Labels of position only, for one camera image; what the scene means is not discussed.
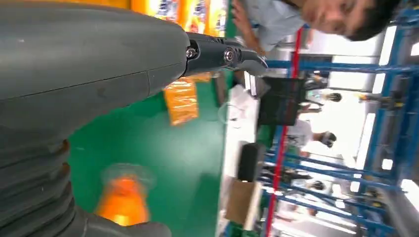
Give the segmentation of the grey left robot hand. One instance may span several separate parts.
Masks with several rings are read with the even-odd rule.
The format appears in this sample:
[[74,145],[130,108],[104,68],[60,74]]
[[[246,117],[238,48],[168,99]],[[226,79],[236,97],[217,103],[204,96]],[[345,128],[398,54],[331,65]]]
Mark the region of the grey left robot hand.
[[234,39],[184,31],[128,9],[54,1],[0,3],[0,234],[168,237],[75,205],[68,137],[97,116],[193,74],[260,75],[263,57]]

